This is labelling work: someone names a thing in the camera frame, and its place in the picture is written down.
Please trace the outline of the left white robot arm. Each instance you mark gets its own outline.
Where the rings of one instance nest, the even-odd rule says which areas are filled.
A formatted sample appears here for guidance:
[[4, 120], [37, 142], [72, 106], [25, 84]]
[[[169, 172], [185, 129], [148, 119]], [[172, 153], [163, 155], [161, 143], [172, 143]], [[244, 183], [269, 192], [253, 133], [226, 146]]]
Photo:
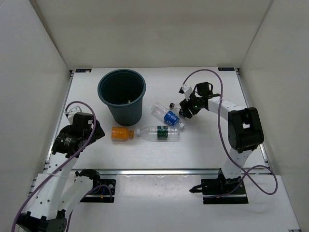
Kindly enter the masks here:
[[63, 232], [74, 207], [88, 193], [101, 188], [99, 173], [83, 169], [75, 173], [75, 181], [64, 190], [70, 172], [77, 162], [81, 148], [104, 137], [105, 133], [92, 114], [77, 112], [71, 122], [56, 137], [52, 154], [39, 190], [26, 212], [21, 213], [17, 225], [26, 232]]

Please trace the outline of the clear bottle black label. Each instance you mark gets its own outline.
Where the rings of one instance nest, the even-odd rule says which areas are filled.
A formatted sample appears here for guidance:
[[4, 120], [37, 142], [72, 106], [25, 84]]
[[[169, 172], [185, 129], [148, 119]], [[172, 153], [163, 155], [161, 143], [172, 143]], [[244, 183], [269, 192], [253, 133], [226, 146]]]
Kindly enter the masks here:
[[179, 104], [175, 104], [171, 102], [169, 105], [169, 109], [173, 111], [175, 114], [179, 115], [181, 106]]

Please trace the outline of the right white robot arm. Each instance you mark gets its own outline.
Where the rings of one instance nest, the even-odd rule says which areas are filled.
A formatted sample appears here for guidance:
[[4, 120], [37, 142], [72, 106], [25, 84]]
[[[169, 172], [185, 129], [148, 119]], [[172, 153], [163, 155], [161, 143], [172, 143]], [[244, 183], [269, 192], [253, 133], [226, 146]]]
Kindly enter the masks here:
[[239, 183], [241, 168], [264, 141], [264, 133], [256, 108], [245, 108], [224, 100], [220, 94], [214, 94], [212, 88], [209, 82], [199, 83], [194, 88], [183, 84], [179, 93], [184, 94], [185, 99], [180, 102], [179, 114], [192, 118], [201, 109], [206, 109], [227, 121], [231, 148], [227, 161], [220, 168], [217, 188], [222, 193], [228, 193]]

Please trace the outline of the orange plastic bottle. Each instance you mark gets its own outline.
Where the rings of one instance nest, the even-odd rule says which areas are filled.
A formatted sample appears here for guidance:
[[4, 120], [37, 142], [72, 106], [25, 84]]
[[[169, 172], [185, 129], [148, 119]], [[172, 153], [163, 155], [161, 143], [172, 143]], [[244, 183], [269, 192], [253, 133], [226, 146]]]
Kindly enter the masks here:
[[128, 140], [134, 138], [134, 131], [127, 128], [112, 127], [111, 138], [114, 140]]

